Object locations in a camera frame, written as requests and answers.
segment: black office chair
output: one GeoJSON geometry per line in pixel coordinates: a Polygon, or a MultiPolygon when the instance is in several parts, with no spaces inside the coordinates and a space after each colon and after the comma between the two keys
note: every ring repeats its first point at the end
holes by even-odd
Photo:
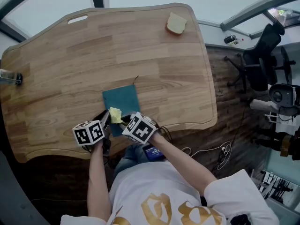
{"type": "Polygon", "coordinates": [[[267,24],[261,37],[254,47],[244,50],[240,57],[240,64],[235,64],[230,58],[224,57],[225,61],[230,61],[239,71],[238,77],[233,82],[228,82],[227,86],[235,86],[239,79],[243,80],[243,90],[246,92],[246,77],[250,86],[255,91],[265,91],[268,84],[273,85],[277,82],[274,67],[277,65],[275,57],[271,56],[273,49],[280,43],[284,28],[275,22],[273,25],[267,24]]]}

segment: yellow sponge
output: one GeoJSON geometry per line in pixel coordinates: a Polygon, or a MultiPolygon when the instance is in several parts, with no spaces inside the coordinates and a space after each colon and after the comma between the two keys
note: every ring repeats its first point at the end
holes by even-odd
{"type": "Polygon", "coordinates": [[[122,112],[120,109],[111,107],[109,113],[111,115],[111,123],[123,123],[121,119],[122,112]]]}

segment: wooden floor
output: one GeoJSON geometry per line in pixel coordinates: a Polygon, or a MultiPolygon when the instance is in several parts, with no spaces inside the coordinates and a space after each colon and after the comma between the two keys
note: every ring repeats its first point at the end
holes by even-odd
{"type": "MultiPolygon", "coordinates": [[[[255,169],[259,172],[264,167],[268,149],[251,144],[250,139],[255,136],[256,126],[266,128],[270,124],[264,118],[263,112],[253,111],[241,104],[240,97],[245,96],[237,93],[241,85],[230,89],[226,85],[227,81],[233,80],[238,73],[231,64],[223,61],[223,57],[234,58],[237,52],[210,47],[207,50],[217,97],[217,124],[204,131],[174,132],[172,133],[174,145],[180,149],[188,146],[196,152],[218,147],[226,141],[232,142],[237,134],[229,162],[221,170],[214,171],[214,174],[217,178],[223,178],[241,169],[247,171],[255,169]]],[[[249,97],[261,94],[264,93],[254,93],[251,89],[247,92],[249,97]]],[[[219,151],[200,152],[194,158],[211,170],[217,164],[219,151]]],[[[44,156],[34,158],[26,164],[13,164],[12,166],[26,195],[33,200],[33,205],[50,224],[59,224],[63,214],[87,215],[85,199],[88,185],[88,160],[44,156]]]]}

